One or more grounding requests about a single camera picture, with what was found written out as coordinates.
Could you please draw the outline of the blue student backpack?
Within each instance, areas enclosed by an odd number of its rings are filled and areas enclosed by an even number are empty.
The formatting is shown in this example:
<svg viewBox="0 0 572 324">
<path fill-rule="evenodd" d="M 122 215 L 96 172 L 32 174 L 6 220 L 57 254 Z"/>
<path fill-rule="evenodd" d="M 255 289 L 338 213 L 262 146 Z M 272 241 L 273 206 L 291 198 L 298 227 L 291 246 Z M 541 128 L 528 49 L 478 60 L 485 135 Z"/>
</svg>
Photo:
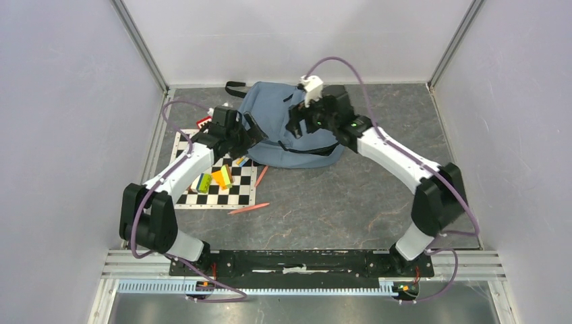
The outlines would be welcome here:
<svg viewBox="0 0 572 324">
<path fill-rule="evenodd" d="M 248 150 L 251 160 L 271 167 L 309 169 L 332 165 L 341 158 L 344 147 L 331 132 L 318 130 L 309 134 L 302 124 L 303 136 L 295 138 L 286 129 L 290 106 L 304 100 L 302 90 L 275 82 L 256 82 L 246 92 L 236 89 L 245 85 L 228 81 L 225 90 L 242 99 L 238 111 L 249 113 L 267 135 L 267 139 Z"/>
</svg>

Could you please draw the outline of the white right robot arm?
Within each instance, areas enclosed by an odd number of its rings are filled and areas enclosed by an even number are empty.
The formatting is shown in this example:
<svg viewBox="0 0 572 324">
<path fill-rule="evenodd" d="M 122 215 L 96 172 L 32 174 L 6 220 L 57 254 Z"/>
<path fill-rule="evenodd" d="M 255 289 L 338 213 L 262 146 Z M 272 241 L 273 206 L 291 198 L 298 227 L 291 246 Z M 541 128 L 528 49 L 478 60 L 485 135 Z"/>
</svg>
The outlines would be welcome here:
<svg viewBox="0 0 572 324">
<path fill-rule="evenodd" d="M 411 225 L 391 247 L 389 265 L 397 275 L 416 268 L 416 258 L 467 211 L 461 170 L 439 165 L 391 138 L 365 115 L 355 113 L 344 86 L 298 84 L 303 97 L 289 108 L 286 129 L 296 138 L 318 130 L 391 172 L 413 194 Z"/>
</svg>

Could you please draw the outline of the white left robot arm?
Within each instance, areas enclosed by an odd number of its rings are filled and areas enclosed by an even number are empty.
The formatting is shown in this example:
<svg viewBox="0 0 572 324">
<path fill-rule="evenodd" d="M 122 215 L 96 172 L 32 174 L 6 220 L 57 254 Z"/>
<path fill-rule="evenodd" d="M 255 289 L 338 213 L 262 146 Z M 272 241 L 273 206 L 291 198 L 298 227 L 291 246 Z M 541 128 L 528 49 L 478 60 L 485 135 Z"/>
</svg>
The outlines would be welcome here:
<svg viewBox="0 0 572 324">
<path fill-rule="evenodd" d="M 249 113 L 218 106 L 211 115 L 209 122 L 186 139 L 188 145 L 174 162 L 144 184 L 125 187 L 119 235 L 136 258 L 157 252 L 185 259 L 196 275 L 210 270 L 212 257 L 204 252 L 208 244 L 178 228 L 174 204 L 202 172 L 224 156 L 245 156 L 268 138 Z"/>
</svg>

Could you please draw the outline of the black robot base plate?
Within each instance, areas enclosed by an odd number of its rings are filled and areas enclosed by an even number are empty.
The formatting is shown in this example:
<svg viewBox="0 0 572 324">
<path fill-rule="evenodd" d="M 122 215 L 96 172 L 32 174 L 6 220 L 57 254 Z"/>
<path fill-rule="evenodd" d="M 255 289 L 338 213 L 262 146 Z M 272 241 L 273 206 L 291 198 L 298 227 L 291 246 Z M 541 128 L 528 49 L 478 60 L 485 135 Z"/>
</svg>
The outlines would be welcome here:
<svg viewBox="0 0 572 324">
<path fill-rule="evenodd" d="M 233 288 L 375 288 L 380 278 L 434 277 L 432 260 L 389 250 L 218 250 L 195 265 Z"/>
</svg>

